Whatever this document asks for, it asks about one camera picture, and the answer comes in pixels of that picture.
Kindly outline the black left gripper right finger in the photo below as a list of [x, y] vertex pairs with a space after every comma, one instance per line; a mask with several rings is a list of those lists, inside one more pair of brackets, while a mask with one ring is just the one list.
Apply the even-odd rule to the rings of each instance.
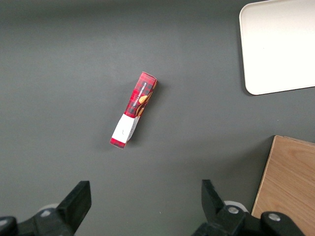
[[207, 222], [194, 236], [303, 236], [293, 220], [280, 212], [266, 211], [260, 218], [236, 203], [224, 202], [210, 180], [202, 180], [201, 203]]

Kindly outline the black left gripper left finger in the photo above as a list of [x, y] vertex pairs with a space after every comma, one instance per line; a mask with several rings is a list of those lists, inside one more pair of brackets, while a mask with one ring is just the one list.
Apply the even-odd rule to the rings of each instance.
[[26, 221], [0, 218], [2, 236], [73, 236], [92, 205], [89, 181], [80, 181], [59, 203], [47, 205]]

